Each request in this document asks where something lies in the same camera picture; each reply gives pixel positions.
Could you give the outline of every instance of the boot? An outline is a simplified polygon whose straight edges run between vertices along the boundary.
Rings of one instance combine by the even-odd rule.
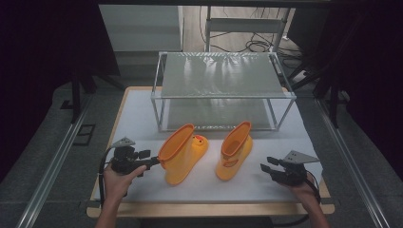
[[[223,181],[231,180],[252,150],[253,141],[249,136],[250,122],[240,123],[225,138],[221,147],[220,161],[216,174]]]
[[[165,180],[169,184],[181,183],[207,151],[208,140],[200,135],[193,136],[193,130],[193,124],[182,126],[160,149],[158,159],[166,171]]]

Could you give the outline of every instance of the yellow boot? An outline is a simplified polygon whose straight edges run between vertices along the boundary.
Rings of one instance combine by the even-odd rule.
[[[165,180],[169,184],[181,183],[207,151],[208,140],[200,135],[193,136],[193,130],[193,124],[182,126],[160,149],[158,159],[166,171]]]
[[[216,167],[217,177],[221,180],[232,179],[251,152],[253,145],[252,138],[249,136],[251,127],[250,122],[240,123],[222,143],[221,157]]]

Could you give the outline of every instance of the metal rail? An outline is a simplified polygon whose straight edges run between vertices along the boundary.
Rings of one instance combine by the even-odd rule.
[[[378,228],[389,228],[389,223],[384,216],[381,206],[374,196],[373,191],[370,189],[364,177],[362,176],[361,171],[359,171],[359,168],[355,163],[352,153],[350,152],[347,144],[344,142],[340,131],[333,126],[332,121],[329,119],[325,104],[323,103],[323,101],[320,101],[318,99],[316,99],[316,102],[321,110],[322,118],[337,145],[340,156],[346,164],[347,170],[349,171],[353,182],[355,183],[355,187],[357,188],[359,195],[362,197],[364,204],[367,206],[368,212],[370,213],[375,226]]]
[[[81,124],[83,123],[83,119],[86,116],[88,111],[89,104],[92,100],[92,95],[88,95],[84,98],[82,112],[80,116],[77,118],[75,123],[72,123],[67,131],[67,134],[63,138],[62,142],[59,145],[59,148],[51,160],[45,175],[42,177],[38,186],[35,189],[29,203],[18,221],[16,227],[32,227],[38,218],[39,213],[41,212],[42,206],[45,203],[45,200],[48,197],[48,193],[56,180],[59,171],[65,161],[65,158],[68,154],[68,150],[71,148],[73,144],[74,138],[77,135],[78,130],[80,129]]]

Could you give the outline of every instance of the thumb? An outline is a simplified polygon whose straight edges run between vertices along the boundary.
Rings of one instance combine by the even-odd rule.
[[[142,165],[142,166],[138,167],[137,169],[133,170],[133,172],[128,174],[128,176],[133,180],[137,176],[141,175],[145,171],[146,168],[147,167],[145,165]]]

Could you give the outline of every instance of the human arm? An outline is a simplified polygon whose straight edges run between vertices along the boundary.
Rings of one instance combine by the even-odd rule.
[[[110,164],[106,167],[104,171],[106,198],[95,228],[115,227],[116,216],[122,198],[133,179],[142,174],[145,169],[146,167],[143,165],[127,175],[119,175],[112,170]]]
[[[308,174],[308,180],[313,182],[313,177],[310,174]],[[296,196],[303,208],[308,212],[312,228],[330,228],[330,224],[317,202],[314,190],[306,182],[298,186],[283,186],[286,186]]]

